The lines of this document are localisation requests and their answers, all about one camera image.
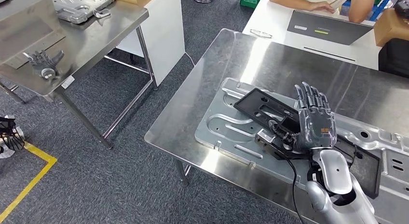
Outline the person's right hand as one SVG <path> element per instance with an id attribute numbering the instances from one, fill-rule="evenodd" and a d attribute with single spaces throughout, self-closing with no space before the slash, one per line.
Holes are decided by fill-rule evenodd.
<path id="1" fill-rule="evenodd" d="M 309 2 L 309 5 L 306 10 L 307 11 L 325 11 L 331 14 L 335 12 L 334 8 L 326 1 Z"/>

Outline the spare grey robot hand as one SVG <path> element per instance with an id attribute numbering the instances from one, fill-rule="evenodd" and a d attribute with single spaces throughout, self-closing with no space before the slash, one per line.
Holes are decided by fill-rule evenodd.
<path id="1" fill-rule="evenodd" d="M 23 55 L 28 58 L 29 64 L 34 72 L 46 80 L 52 80 L 58 76 L 56 66 L 62 60 L 65 53 L 59 51 L 56 56 L 50 57 L 44 50 L 36 51 L 34 54 L 23 52 Z"/>

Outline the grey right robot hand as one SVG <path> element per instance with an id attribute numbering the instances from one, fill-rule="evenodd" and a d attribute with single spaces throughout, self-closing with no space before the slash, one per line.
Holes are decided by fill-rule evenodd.
<path id="1" fill-rule="evenodd" d="M 314 86 L 302 82 L 295 85 L 299 104 L 299 133 L 290 133 L 283 129 L 278 119 L 269 121 L 269 128 L 292 151 L 306 153 L 310 149 L 331 148 L 337 142 L 337 130 L 334 112 L 324 93 Z"/>

